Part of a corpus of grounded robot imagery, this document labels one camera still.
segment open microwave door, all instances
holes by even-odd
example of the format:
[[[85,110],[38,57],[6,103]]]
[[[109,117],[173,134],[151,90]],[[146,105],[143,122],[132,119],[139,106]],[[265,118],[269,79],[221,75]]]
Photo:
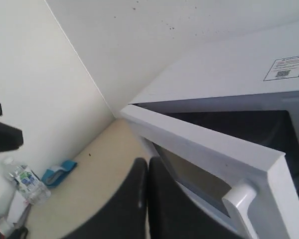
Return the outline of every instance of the open microwave door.
[[[230,186],[222,202],[241,236],[299,239],[299,198],[284,153],[134,105],[121,113],[156,149]]]

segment white microwave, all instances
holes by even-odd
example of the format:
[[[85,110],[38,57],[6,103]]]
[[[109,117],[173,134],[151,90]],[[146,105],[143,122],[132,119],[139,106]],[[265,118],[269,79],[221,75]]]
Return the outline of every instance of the white microwave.
[[[299,22],[203,45],[121,113],[214,220],[299,239]]]

